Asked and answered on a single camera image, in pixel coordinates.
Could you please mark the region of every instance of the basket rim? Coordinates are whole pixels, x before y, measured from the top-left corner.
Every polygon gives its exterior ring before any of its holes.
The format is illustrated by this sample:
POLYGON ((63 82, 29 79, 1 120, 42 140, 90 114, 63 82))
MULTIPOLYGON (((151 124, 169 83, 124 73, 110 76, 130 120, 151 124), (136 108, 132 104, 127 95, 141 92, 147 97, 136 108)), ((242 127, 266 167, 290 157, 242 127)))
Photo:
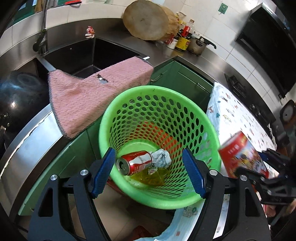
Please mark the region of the basket rim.
MULTIPOLYGON (((166 92, 168 95, 171 95, 172 97, 174 95, 178 96, 179 98, 182 98, 184 100, 184 102, 186 102, 188 105, 191 105, 193 108, 196 108, 197 111, 201 115, 204 115, 204 117, 206 117, 208 119, 206 114, 202 111, 202 109, 197 104, 195 104, 192 100, 190 100, 186 96, 184 96, 174 90, 171 90, 171 89, 168 89, 165 87, 161 87, 161 86, 152 86, 152 85, 145 85, 145 86, 138 86, 138 87, 130 88, 114 98, 114 100, 110 103, 110 105, 108 106, 108 108, 106 109, 106 111, 102 117, 100 128, 99 128, 99 139, 98 139, 99 150, 100 150, 101 156, 104 156, 104 154, 106 153, 106 151, 109 148, 109 136, 108 136, 109 132, 108 132, 108 130, 110 128, 109 127, 110 120, 114 116, 114 110, 117 109, 118 103, 120 103, 123 100, 126 101, 126 97, 129 96, 131 93, 135 93, 135 92, 139 93, 140 91, 147 91, 147 90, 150 90, 151 94, 153 94, 153 91, 155 91, 155 90, 161 90, 161 91, 166 92)), ((220 167, 221 167, 221 158, 218 153, 218 148, 220 147, 220 142, 219 142, 217 133, 216 133, 212 123, 211 123, 211 125, 209 125, 209 128, 210 128, 211 132, 213 133, 213 137, 215 139, 215 143, 213 143, 213 145, 216 144, 216 146, 217 146, 217 153, 216 153, 216 155, 213 156, 213 159, 215 158, 217 160, 217 163, 211 169, 216 169, 217 171, 219 171, 220 167)), ((144 204, 146 206, 150 206, 150 207, 154 207, 154 208, 158 208, 158 209, 177 209, 177 208, 183 208, 183 207, 192 205, 192 204, 198 202, 199 200, 201 200, 200 195, 197 193, 194 193, 194 192, 189 193, 188 195, 183 196, 183 197, 178 197, 176 199, 169 199, 169 200, 162 199, 161 197, 157 198, 157 197, 150 196, 146 192, 142 191, 141 189, 138 189, 138 188, 130 185, 124 179, 124 177, 120 174, 120 172, 117 170, 115 165, 112 168, 110 176, 111 176, 112 180, 115 182, 115 184, 125 194, 127 194, 129 197, 131 197, 135 201, 137 201, 141 204, 144 204)))

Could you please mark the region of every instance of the green wall outlet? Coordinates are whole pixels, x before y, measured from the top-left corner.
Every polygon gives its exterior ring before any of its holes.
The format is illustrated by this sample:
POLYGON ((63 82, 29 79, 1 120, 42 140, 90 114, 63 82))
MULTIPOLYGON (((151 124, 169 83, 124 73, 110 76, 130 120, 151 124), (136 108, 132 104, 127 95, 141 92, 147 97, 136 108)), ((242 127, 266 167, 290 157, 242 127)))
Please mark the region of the green wall outlet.
POLYGON ((222 13, 222 14, 225 14, 226 13, 226 10, 227 10, 228 6, 224 3, 221 3, 221 6, 219 8, 219 12, 222 13))

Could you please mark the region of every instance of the yellow label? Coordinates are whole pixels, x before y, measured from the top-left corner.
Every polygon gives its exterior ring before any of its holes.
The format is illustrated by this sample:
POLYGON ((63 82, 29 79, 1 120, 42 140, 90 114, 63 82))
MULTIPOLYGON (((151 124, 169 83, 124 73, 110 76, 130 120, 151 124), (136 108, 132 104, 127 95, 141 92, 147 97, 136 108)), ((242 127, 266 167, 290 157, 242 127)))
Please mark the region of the yellow label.
POLYGON ((188 48, 189 43, 190 43, 190 40, 180 37, 177 42, 176 48, 186 50, 188 48))

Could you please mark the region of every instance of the crumpled paper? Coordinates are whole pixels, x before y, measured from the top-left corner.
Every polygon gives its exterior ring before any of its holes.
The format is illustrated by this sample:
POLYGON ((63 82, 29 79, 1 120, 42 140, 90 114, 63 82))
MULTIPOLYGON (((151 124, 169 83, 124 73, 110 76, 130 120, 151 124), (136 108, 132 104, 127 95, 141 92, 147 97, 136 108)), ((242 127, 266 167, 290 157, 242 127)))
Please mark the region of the crumpled paper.
POLYGON ((149 152, 149 153, 152 157, 152 165, 155 167, 168 168, 172 163, 170 154, 168 153, 168 151, 164 149, 159 149, 155 152, 149 152))

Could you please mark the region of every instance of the stainless steel countertop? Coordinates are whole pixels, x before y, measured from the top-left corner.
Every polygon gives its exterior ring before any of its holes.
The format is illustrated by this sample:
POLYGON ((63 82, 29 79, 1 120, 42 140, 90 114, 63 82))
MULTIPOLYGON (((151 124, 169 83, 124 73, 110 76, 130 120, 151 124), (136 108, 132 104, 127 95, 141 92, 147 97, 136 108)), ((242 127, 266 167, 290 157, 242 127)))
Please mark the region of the stainless steel countertop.
MULTIPOLYGON (((195 56, 189 52, 171 50, 165 44, 140 40, 127 32, 121 19, 91 19, 50 28, 50 52, 84 40, 88 26, 94 27, 97 38, 149 56, 148 61, 155 69, 177 60, 212 83, 219 82, 228 87, 224 76, 227 74, 235 75, 239 81, 250 86, 234 68, 209 49, 206 48, 201 56, 195 56)), ((37 37, 38 34, 35 34, 21 41, 0 57, 0 77, 38 57, 32 50, 37 37)), ((44 61, 41 60, 41 63, 52 70, 52 66, 46 66, 44 61)), ((0 161, 0 202, 10 219, 15 219, 33 183, 68 142, 58 129, 50 105, 35 116, 14 139, 0 161)))

